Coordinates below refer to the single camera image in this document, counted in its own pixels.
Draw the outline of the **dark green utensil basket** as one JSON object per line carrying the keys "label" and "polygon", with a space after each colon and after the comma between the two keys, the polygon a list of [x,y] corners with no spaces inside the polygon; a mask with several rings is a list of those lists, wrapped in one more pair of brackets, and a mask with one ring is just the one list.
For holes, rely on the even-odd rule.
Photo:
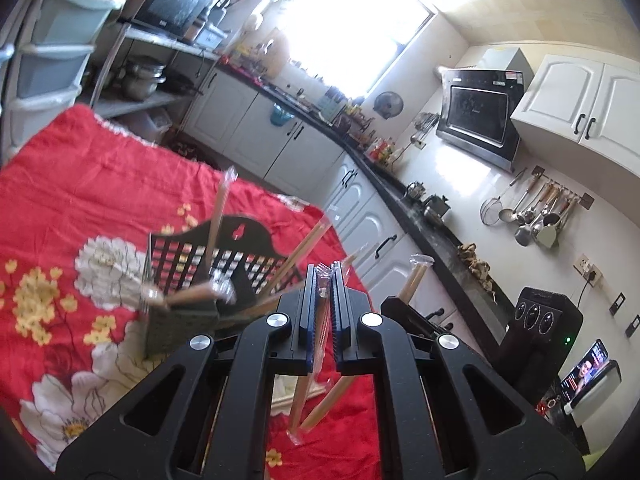
{"label": "dark green utensil basket", "polygon": [[182,234],[149,236],[139,302],[148,358],[167,356],[197,334],[238,332],[285,263],[254,219],[224,216],[213,247],[209,228],[206,221]]}

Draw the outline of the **ginger root on counter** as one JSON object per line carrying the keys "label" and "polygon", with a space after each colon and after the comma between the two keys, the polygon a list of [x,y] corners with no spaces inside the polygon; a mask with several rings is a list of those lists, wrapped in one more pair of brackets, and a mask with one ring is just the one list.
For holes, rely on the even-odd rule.
{"label": "ginger root on counter", "polygon": [[477,257],[476,244],[462,244],[457,248],[457,254],[459,259],[463,262],[466,268],[474,276],[474,278],[480,283],[482,289],[488,292],[489,295],[495,295],[495,282],[490,277],[490,264]]}

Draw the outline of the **red floral tablecloth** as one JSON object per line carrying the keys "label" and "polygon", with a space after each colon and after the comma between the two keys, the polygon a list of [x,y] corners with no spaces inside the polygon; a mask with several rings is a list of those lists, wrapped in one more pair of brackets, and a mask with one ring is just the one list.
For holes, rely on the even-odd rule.
{"label": "red floral tablecloth", "polygon": [[[137,310],[151,233],[208,220],[222,173],[75,105],[1,169],[1,408],[47,472],[154,370]],[[225,214],[259,221],[288,256],[323,212],[236,180]],[[270,420],[271,479],[382,479],[370,377],[300,445]]]}

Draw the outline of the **smartphone on stand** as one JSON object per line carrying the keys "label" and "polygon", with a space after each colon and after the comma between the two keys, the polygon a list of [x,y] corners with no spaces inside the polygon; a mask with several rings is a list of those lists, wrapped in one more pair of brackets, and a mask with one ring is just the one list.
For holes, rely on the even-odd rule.
{"label": "smartphone on stand", "polygon": [[597,339],[577,365],[563,378],[561,392],[565,402],[571,401],[597,376],[608,362],[608,350]]}

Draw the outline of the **chopsticks horizontal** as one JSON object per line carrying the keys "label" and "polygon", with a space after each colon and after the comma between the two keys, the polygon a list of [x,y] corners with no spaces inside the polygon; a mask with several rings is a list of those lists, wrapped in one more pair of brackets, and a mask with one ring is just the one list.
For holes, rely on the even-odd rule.
{"label": "chopsticks horizontal", "polygon": [[224,207],[226,206],[230,188],[232,184],[238,178],[238,173],[233,166],[230,166],[223,174],[218,186],[213,213],[210,217],[210,225],[208,231],[208,239],[205,251],[205,272],[209,273],[213,264],[213,252],[216,248],[218,232],[221,225],[222,217],[224,216]]}

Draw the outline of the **left plastic drawer tower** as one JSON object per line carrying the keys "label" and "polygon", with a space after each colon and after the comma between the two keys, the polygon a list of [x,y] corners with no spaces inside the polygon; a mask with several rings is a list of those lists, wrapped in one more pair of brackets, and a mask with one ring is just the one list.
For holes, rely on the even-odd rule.
{"label": "left plastic drawer tower", "polygon": [[6,86],[6,77],[8,76],[9,66],[12,61],[12,58],[8,58],[6,54],[14,54],[17,49],[17,37],[20,34],[25,16],[31,3],[32,0],[17,0],[17,3],[15,3],[15,6],[9,14],[9,17],[1,27],[1,106],[4,106],[4,87]]}

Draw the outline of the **steel pot on shelf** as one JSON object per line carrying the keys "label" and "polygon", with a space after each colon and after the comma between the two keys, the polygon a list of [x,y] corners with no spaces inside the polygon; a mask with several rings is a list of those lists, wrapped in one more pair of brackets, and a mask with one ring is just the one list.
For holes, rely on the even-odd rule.
{"label": "steel pot on shelf", "polygon": [[126,59],[124,74],[120,81],[122,96],[131,101],[143,102],[149,99],[166,77],[166,65],[147,55],[134,55]]}

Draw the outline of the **wrapped chopsticks right clear packet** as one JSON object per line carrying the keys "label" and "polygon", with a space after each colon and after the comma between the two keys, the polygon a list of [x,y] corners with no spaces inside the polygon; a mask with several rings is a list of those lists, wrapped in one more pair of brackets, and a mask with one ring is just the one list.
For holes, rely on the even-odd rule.
{"label": "wrapped chopsticks right clear packet", "polygon": [[405,285],[402,286],[398,298],[404,303],[408,304],[416,290],[418,289],[422,278],[426,271],[434,264],[433,257],[422,254],[415,254],[410,257],[410,263],[412,265],[411,272],[405,281]]}

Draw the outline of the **white lower cabinets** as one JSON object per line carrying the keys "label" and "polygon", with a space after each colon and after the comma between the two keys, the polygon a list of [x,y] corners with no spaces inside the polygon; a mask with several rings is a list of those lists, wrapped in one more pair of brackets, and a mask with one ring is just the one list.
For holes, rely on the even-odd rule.
{"label": "white lower cabinets", "polygon": [[397,294],[420,249],[354,159],[297,117],[273,125],[273,101],[221,70],[207,74],[200,90],[186,115],[186,133],[224,162],[320,208],[347,255],[378,244],[355,272],[375,307]]}

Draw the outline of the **black microwave oven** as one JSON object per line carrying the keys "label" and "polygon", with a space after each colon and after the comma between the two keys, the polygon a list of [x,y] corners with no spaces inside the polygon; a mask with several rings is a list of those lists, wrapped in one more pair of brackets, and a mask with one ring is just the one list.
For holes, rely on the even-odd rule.
{"label": "black microwave oven", "polygon": [[143,0],[132,21],[139,26],[182,38],[213,0]]}

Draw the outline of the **dark teapot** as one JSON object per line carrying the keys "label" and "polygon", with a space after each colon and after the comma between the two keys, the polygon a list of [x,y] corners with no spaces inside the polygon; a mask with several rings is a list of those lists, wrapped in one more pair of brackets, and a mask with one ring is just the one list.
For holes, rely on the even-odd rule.
{"label": "dark teapot", "polygon": [[424,218],[433,226],[441,226],[448,211],[450,206],[446,196],[432,194],[424,200]]}

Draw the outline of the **window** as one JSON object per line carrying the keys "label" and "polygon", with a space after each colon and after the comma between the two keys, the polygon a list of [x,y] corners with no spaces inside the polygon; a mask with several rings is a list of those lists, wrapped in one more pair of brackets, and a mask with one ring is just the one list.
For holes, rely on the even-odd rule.
{"label": "window", "polygon": [[433,17],[425,0],[280,0],[265,17],[288,60],[349,98],[365,98]]}

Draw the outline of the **metal shelf rack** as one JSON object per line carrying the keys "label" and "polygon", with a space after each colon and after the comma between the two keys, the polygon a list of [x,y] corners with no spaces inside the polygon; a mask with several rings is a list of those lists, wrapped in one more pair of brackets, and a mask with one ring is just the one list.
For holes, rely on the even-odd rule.
{"label": "metal shelf rack", "polygon": [[[201,68],[192,79],[171,67],[182,54],[200,60]],[[96,114],[112,118],[190,100],[201,93],[203,67],[213,67],[218,60],[212,49],[118,22],[113,43],[105,58],[96,62],[96,74],[82,90],[81,101]]]}

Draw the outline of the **chopsticks long diagonal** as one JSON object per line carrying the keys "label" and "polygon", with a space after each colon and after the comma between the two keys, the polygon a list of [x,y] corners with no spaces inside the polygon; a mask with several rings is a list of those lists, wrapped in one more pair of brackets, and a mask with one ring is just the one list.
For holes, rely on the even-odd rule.
{"label": "chopsticks long diagonal", "polygon": [[332,270],[323,264],[314,268],[317,280],[316,338],[314,338],[314,367],[306,376],[296,380],[293,402],[288,416],[286,434],[295,445],[303,443],[305,434],[313,430],[346,394],[353,377],[341,377],[337,382],[320,382],[326,343],[330,339],[330,287]]}

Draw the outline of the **right plastic drawer tower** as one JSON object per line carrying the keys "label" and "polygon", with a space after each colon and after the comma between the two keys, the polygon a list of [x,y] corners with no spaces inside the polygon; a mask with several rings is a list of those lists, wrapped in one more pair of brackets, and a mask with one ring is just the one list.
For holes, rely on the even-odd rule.
{"label": "right plastic drawer tower", "polygon": [[1,162],[75,104],[107,18],[126,0],[27,0],[11,26],[1,76]]}

